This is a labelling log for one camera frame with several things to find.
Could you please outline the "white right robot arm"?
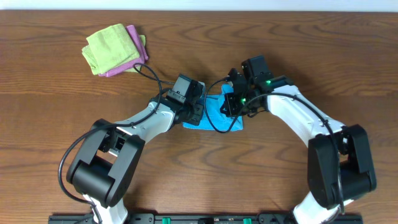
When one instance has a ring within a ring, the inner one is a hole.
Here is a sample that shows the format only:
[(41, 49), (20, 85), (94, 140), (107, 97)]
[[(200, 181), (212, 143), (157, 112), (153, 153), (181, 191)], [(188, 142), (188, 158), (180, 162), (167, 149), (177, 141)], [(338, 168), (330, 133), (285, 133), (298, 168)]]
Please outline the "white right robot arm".
[(237, 118), (264, 108), (280, 118), (308, 147), (307, 196), (292, 211), (291, 223), (331, 223), (345, 207), (376, 189), (368, 134), (319, 110), (285, 76), (231, 69), (232, 86), (221, 112)]

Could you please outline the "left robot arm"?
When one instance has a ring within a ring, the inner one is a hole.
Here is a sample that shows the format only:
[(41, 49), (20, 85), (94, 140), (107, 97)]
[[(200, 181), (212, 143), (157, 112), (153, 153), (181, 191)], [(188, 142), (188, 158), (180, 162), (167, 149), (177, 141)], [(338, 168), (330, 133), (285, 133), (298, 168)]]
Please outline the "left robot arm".
[(161, 90), (134, 116), (110, 123), (97, 120), (71, 147), (80, 148), (66, 180), (82, 194), (93, 211), (93, 223), (124, 223), (123, 197), (131, 183), (145, 144), (182, 122), (199, 124), (205, 91), (202, 82), (179, 78)]

